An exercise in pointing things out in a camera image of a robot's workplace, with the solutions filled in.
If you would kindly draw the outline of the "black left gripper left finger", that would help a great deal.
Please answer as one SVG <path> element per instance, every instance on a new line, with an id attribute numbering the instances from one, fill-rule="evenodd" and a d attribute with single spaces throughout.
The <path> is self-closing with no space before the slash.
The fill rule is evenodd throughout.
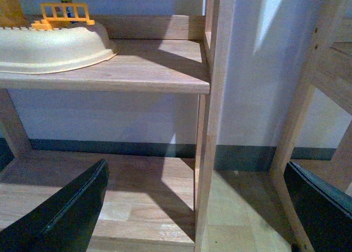
<path id="1" fill-rule="evenodd" d="M 87 251 L 109 178 L 99 160 L 1 231 L 1 251 Z"/>

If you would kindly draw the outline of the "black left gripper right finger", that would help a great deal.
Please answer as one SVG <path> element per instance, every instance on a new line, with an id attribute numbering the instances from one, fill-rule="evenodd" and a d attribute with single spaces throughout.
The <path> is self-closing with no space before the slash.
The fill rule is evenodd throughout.
<path id="1" fill-rule="evenodd" d="M 351 251 L 351 196 L 294 162 L 284 181 L 314 251 Z"/>

